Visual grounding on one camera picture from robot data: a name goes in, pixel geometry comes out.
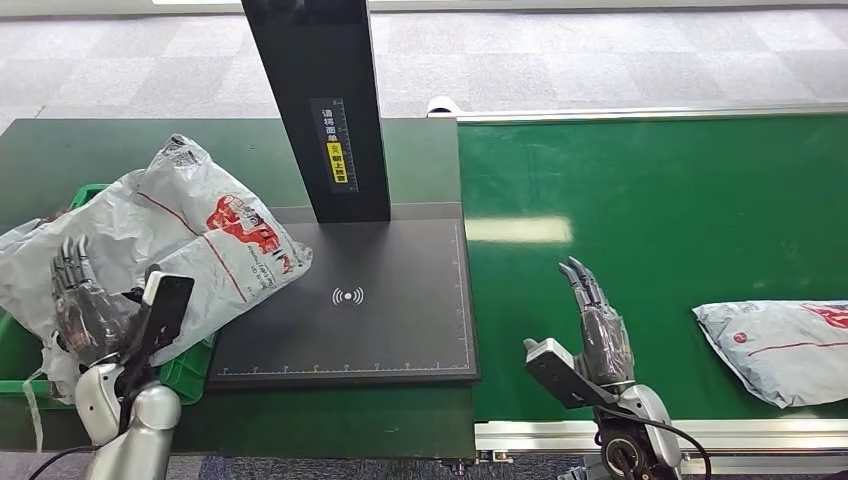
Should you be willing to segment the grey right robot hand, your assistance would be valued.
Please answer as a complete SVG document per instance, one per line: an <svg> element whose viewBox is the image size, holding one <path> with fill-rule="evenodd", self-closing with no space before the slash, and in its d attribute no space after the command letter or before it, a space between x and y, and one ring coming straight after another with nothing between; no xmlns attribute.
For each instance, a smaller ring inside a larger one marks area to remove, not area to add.
<svg viewBox="0 0 848 480"><path fill-rule="evenodd" d="M635 382L634 358L622 316L610 304L594 273L575 257L558 264L580 313L584 375L603 388Z"/></svg>

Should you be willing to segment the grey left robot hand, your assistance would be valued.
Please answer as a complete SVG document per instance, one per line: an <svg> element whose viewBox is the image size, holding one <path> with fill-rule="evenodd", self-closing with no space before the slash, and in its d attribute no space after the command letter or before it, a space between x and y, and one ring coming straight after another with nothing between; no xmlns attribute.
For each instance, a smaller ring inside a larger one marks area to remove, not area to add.
<svg viewBox="0 0 848 480"><path fill-rule="evenodd" d="M97 280L84 235L67 237L51 261L55 325L62 348L83 365L122 355L137 333L142 290L111 293Z"/></svg>

